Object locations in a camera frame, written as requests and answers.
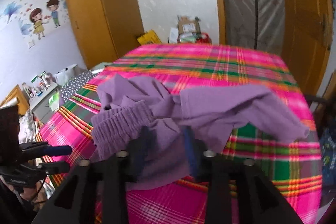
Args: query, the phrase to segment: wooden door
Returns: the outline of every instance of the wooden door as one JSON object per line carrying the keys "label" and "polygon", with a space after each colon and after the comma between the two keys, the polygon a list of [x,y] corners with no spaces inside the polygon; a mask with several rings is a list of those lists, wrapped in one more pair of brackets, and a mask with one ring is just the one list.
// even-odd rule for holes
{"label": "wooden door", "polygon": [[285,0],[281,57],[302,92],[315,95],[322,82],[332,42],[331,0]]}
{"label": "wooden door", "polygon": [[100,0],[66,0],[71,26],[88,69],[118,57]]}

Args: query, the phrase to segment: plastic sheet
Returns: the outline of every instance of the plastic sheet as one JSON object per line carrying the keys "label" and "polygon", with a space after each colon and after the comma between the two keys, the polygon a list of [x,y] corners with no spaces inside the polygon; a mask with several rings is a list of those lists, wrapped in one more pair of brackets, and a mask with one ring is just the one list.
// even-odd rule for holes
{"label": "plastic sheet", "polygon": [[225,0],[226,37],[230,45],[280,55],[285,29],[285,0]]}

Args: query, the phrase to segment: table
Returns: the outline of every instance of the table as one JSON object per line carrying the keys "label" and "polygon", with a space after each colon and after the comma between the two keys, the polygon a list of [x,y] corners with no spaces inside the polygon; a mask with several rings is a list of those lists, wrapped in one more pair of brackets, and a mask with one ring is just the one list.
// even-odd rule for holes
{"label": "table", "polygon": [[[234,130],[223,154],[243,161],[253,158],[273,181],[306,224],[314,222],[322,186],[321,155],[315,124],[308,105],[283,60],[273,54],[230,46],[144,45],[93,78],[42,128],[40,140],[52,145],[71,145],[70,156],[46,157],[76,165],[89,158],[95,146],[90,132],[91,117],[99,112],[97,86],[115,74],[125,78],[147,75],[158,79],[171,93],[194,86],[258,84],[269,87],[310,128],[306,140],[280,143],[248,124]],[[62,176],[54,177],[60,183]],[[130,223],[203,223],[207,187],[183,178],[169,185],[127,193]],[[237,223],[236,199],[233,199]]]}

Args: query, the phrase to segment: ribbed cuff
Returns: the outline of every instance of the ribbed cuff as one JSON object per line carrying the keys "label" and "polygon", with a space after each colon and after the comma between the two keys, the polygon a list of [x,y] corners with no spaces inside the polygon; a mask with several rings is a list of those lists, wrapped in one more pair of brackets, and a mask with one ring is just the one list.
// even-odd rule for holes
{"label": "ribbed cuff", "polygon": [[138,137],[140,129],[154,120],[151,110],[144,101],[132,107],[110,109],[92,117],[94,129],[91,132],[97,145],[100,160],[105,160],[128,142]]}

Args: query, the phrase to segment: blue handle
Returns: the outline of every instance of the blue handle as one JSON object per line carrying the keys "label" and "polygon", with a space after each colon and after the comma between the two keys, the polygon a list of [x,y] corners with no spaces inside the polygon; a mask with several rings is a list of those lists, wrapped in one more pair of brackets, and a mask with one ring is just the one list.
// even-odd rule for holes
{"label": "blue handle", "polygon": [[200,164],[200,158],[195,151],[194,132],[190,126],[184,127],[182,131],[184,135],[184,148],[189,163],[190,173],[193,177],[196,177],[198,173],[198,166]]}
{"label": "blue handle", "polygon": [[44,149],[44,154],[50,157],[70,155],[72,152],[71,146],[48,146]]}

